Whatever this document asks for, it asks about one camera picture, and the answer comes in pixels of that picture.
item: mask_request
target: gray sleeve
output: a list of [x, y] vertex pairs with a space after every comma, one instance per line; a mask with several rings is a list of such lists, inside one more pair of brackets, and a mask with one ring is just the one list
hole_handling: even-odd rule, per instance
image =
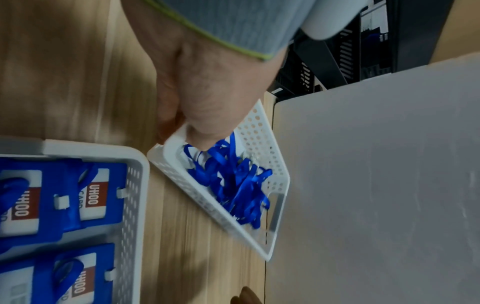
[[315, 1], [153, 0], [222, 42], [264, 58], [288, 44]]

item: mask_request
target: red label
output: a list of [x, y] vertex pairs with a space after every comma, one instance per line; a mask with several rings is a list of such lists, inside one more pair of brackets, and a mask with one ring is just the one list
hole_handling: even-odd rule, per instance
[[11, 209], [11, 220], [35, 219], [39, 217], [41, 188], [29, 188]]
[[71, 288], [72, 297], [92, 292], [95, 289], [95, 266], [84, 268]]
[[109, 182], [93, 182], [86, 188], [85, 207], [100, 207], [107, 205]]

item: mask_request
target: sleeve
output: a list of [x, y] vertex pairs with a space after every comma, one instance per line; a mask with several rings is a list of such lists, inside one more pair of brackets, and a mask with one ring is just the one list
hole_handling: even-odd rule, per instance
[[268, 60], [294, 36], [316, 0], [145, 0], [221, 45]]

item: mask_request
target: white plastic basket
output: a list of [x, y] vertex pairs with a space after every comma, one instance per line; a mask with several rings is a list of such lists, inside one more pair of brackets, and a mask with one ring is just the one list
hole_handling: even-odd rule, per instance
[[86, 161], [123, 162], [128, 165], [127, 191], [123, 222], [114, 225], [89, 227], [63, 234], [54, 244], [14, 247], [0, 255], [0, 261], [21, 258], [34, 250], [47, 251], [115, 243], [115, 277], [112, 302], [130, 304], [140, 302], [140, 279], [145, 225], [145, 208], [150, 165], [138, 150], [123, 147], [61, 140], [0, 138], [0, 157], [65, 158]]
[[244, 121], [235, 128], [234, 134], [238, 156], [245, 152], [246, 156], [249, 156], [261, 167], [273, 171], [273, 175], [261, 187], [271, 202], [267, 229], [254, 230], [250, 225], [238, 224], [215, 200], [209, 189], [198, 184], [189, 175], [187, 172], [189, 161], [183, 153], [187, 138], [187, 125], [183, 125], [177, 130], [164, 145], [155, 145], [151, 148], [147, 158], [197, 202], [223, 229], [231, 235], [243, 239], [266, 261], [269, 261], [274, 250], [283, 206], [290, 185], [289, 172], [260, 100]]

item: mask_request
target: green trim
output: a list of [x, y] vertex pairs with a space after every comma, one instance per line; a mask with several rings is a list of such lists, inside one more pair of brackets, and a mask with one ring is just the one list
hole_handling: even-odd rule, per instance
[[167, 15], [168, 17], [174, 19], [177, 22], [180, 22], [181, 24], [183, 24], [187, 28], [189, 28], [189, 29], [191, 29], [191, 30], [193, 30], [193, 31], [195, 31], [199, 34], [202, 34], [203, 36], [221, 44], [224, 47], [227, 47], [227, 48], [232, 49], [234, 51], [240, 52], [244, 55], [259, 58], [259, 59], [262, 59], [262, 60], [270, 60], [274, 57], [274, 55], [271, 55], [271, 54], [268, 55], [268, 54], [262, 54], [262, 53], [255, 52], [255, 51], [246, 50], [246, 49], [240, 48], [240, 47], [238, 47], [234, 44], [231, 44], [231, 43], [225, 42], [223, 40], [220, 40], [217, 37], [210, 34], [209, 32], [198, 28], [196, 25], [191, 23], [185, 17], [179, 15], [177, 12], [170, 9], [168, 6], [166, 6], [162, 3], [158, 3], [155, 0], [144, 0], [144, 1], [147, 2], [148, 4], [150, 4], [151, 6], [153, 6], [154, 8], [156, 8], [157, 10], [159, 10], [160, 12], [162, 12], [163, 14]]

